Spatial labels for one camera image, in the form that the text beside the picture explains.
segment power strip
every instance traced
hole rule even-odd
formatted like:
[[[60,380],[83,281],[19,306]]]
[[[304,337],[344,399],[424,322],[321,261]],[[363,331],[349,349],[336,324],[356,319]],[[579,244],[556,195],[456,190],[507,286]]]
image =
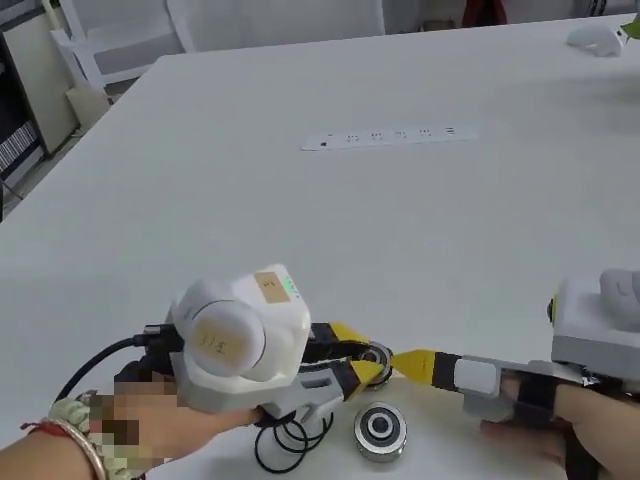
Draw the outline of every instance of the power strip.
[[[477,138],[478,135],[473,130],[463,127],[414,127],[368,132],[325,133],[309,137],[302,146],[302,150],[344,150],[388,145],[460,142]]]

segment red object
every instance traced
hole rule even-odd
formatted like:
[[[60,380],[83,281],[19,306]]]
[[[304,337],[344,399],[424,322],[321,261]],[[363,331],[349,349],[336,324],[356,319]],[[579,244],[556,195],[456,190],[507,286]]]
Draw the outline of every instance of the red object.
[[[464,16],[462,17],[462,26],[464,28],[474,27],[478,20],[478,16],[485,6],[485,2],[492,3],[495,15],[497,17],[498,25],[507,24],[507,13],[502,5],[502,0],[467,0],[467,7],[464,10]]]
[[[27,428],[31,428],[27,435],[31,435],[35,432],[44,432],[54,437],[68,437],[69,434],[64,431],[64,429],[58,425],[54,425],[52,423],[40,422],[40,423],[24,423],[20,426],[20,430],[26,430]]]

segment pixelated hand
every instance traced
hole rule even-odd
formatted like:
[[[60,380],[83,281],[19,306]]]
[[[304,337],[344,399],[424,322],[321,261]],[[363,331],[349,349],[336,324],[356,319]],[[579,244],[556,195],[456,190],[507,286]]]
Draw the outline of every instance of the pixelated hand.
[[[172,379],[153,374],[152,381],[119,383],[114,395],[91,401],[91,432],[107,434],[113,445],[137,447],[135,470],[148,471],[204,447],[216,435],[259,421],[257,410],[207,414],[178,403]]]
[[[518,398],[515,378],[503,381],[503,392]],[[603,466],[601,480],[640,478],[640,405],[615,400],[592,390],[558,385],[554,413],[569,422],[584,448]],[[511,448],[524,450],[565,465],[561,432],[541,431],[508,424],[483,422],[483,436]]]

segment ball bearing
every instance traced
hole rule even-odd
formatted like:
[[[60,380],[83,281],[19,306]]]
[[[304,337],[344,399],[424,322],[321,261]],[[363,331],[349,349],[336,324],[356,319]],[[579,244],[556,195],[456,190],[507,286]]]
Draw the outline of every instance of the ball bearing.
[[[407,422],[397,408],[375,402],[362,409],[354,422],[356,445],[372,462],[392,462],[407,443]]]
[[[393,368],[391,367],[392,356],[393,352],[390,349],[377,342],[370,342],[369,349],[360,355],[360,360],[382,365],[382,372],[367,385],[368,389],[379,390],[389,382],[393,374]]]

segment floor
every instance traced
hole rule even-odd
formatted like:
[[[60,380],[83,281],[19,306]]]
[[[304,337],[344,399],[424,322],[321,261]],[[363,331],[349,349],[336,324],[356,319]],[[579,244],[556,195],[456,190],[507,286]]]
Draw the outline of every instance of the floor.
[[[36,186],[42,181],[44,177],[64,158],[64,156],[71,150],[80,140],[79,137],[72,137],[69,141],[58,151],[58,153],[50,160],[43,160],[37,164],[24,178],[12,189],[20,197],[25,198]],[[6,218],[13,209],[20,204],[20,198],[16,197],[13,193],[4,189],[4,209],[2,211],[2,218]]]
[[[129,80],[125,82],[116,83],[107,87],[107,94],[111,101],[115,103],[124,93],[135,83],[135,80]],[[58,153],[50,160],[44,160],[34,167],[25,177],[13,188],[13,191],[20,197],[25,198],[47,174],[69,153],[79,141],[81,135],[72,136],[69,141],[60,148]],[[2,218],[6,218],[16,206],[21,202],[21,199],[13,193],[4,190],[4,208],[2,211]]]

